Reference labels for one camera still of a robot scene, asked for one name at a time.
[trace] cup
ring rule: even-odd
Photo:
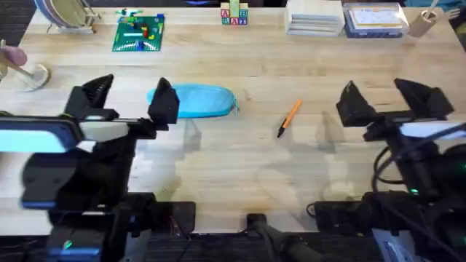
[[[438,15],[435,12],[431,12],[429,17],[425,15],[427,10],[422,11],[416,19],[409,25],[408,34],[413,37],[424,36],[431,27],[433,27],[438,21]]]

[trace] pencil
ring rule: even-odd
[[[283,134],[283,132],[285,132],[286,127],[288,127],[294,115],[298,111],[299,106],[301,106],[302,103],[303,103],[303,100],[301,99],[296,101],[296,104],[294,105],[293,109],[291,109],[290,113],[288,113],[288,115],[286,116],[285,121],[283,121],[282,125],[280,126],[278,130],[277,138],[279,138]]]

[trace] wooden tabletop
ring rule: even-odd
[[[107,108],[146,116],[146,93],[161,76],[173,84],[229,88],[240,115],[179,120],[157,140],[140,141],[131,191],[197,203],[197,232],[234,232],[248,213],[266,213],[283,231],[313,231],[304,208],[317,200],[358,198],[370,189],[374,157],[383,143],[364,143],[363,128],[342,128],[335,103],[353,80],[377,110],[405,109],[394,78],[441,87],[465,119],[466,54],[448,21],[414,39],[288,36],[283,9],[251,9],[246,27],[222,25],[218,9],[143,9],[165,13],[162,51],[113,53],[117,9],[95,35],[58,35],[36,13],[21,47],[29,65],[47,65],[42,90],[19,93],[14,74],[0,84],[0,109],[57,115],[71,88],[114,74]],[[420,9],[404,9],[413,20]],[[293,104],[304,103],[281,139],[278,127]],[[48,234],[44,212],[21,210],[21,171],[29,154],[0,155],[0,234]],[[384,177],[396,178],[389,168]]]

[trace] alphabet block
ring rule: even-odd
[[[222,17],[230,17],[230,4],[229,3],[221,3],[220,15]]]
[[[240,25],[247,25],[248,24],[248,19],[246,17],[240,17],[238,22],[239,22]]]
[[[221,18],[222,25],[229,25],[230,24],[230,17],[222,17]]]
[[[230,17],[240,16],[240,0],[230,0]]]
[[[241,3],[240,4],[240,17],[248,17],[249,13],[249,6],[248,3]]]
[[[231,17],[230,20],[232,25],[238,25],[240,23],[238,17]]]

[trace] blue pencil case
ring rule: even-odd
[[[237,99],[227,88],[210,84],[174,84],[172,88],[180,100],[180,119],[226,116],[233,109],[237,115]],[[147,94],[149,103],[154,92],[151,90]]]

